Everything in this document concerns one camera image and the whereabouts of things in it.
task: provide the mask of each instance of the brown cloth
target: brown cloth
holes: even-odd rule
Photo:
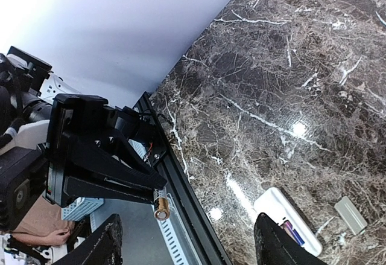
[[[59,229],[74,230],[75,223],[63,221],[61,210],[40,196],[14,232],[45,237]]]

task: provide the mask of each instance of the gray eraser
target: gray eraser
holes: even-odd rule
[[[348,197],[343,197],[334,207],[354,235],[358,235],[366,228],[366,220]]]

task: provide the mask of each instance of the blue plastic crate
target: blue plastic crate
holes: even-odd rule
[[[67,208],[62,208],[62,220],[80,221],[103,205],[104,199],[79,197]]]

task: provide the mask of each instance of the white plastic basket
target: white plastic basket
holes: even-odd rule
[[[80,221],[103,205],[104,199],[79,197],[67,208],[62,208],[62,220]]]

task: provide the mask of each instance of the brown marble surface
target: brown marble surface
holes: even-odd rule
[[[386,0],[232,0],[195,41],[152,102],[235,265],[256,264],[253,202],[269,187],[323,261],[386,263],[385,84]],[[343,196],[363,234],[334,209]]]

